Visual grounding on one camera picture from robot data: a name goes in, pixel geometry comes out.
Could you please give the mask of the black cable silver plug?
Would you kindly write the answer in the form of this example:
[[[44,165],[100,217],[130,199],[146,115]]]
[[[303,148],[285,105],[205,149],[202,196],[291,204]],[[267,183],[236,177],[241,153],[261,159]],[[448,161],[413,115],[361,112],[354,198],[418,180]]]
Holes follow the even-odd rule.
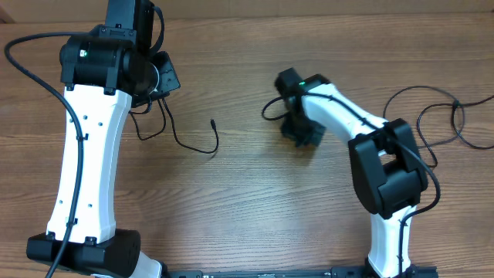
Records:
[[[130,111],[139,141],[148,141],[162,134],[167,127],[167,116],[162,100],[149,102],[144,111]]]

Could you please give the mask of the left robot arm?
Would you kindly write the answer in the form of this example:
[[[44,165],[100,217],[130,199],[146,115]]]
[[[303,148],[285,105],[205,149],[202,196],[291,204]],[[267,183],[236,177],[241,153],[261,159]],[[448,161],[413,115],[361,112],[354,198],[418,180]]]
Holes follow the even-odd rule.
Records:
[[[159,13],[149,1],[111,1],[102,25],[69,35],[61,48],[63,164],[46,230],[27,242],[31,260],[95,277],[168,276],[137,231],[117,228],[113,205],[127,115],[179,86],[162,39],[152,36]]]

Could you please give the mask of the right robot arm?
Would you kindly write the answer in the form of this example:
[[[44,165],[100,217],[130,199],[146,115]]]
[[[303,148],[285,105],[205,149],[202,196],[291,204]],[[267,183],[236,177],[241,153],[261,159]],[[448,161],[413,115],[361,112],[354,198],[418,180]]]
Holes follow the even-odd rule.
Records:
[[[411,216],[428,179],[410,126],[388,121],[348,100],[324,76],[303,79],[293,68],[275,83],[286,113],[281,132],[297,147],[314,145],[330,131],[347,144],[354,191],[370,213],[371,247],[362,266],[335,266],[331,277],[437,277],[408,255]]]

